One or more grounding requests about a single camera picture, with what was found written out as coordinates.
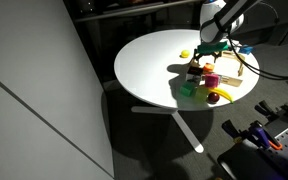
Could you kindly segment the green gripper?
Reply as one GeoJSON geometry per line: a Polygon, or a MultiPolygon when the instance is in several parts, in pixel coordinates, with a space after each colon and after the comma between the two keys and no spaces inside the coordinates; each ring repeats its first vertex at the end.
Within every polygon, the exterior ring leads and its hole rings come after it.
{"type": "Polygon", "coordinates": [[[211,54],[213,53],[214,60],[213,62],[216,63],[217,59],[222,57],[222,51],[228,49],[228,44],[226,41],[218,42],[216,44],[207,44],[202,43],[197,46],[197,49],[194,49],[193,59],[194,62],[199,64],[199,60],[204,56],[204,54],[211,54]]]}

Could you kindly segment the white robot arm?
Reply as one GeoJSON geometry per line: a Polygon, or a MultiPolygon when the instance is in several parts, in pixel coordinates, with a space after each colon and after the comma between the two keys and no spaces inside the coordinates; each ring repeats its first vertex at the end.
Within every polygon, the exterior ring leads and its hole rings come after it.
{"type": "Polygon", "coordinates": [[[199,62],[203,56],[217,59],[229,46],[224,37],[237,30],[244,21],[243,13],[260,0],[206,0],[200,11],[200,42],[192,60],[199,62]]]}

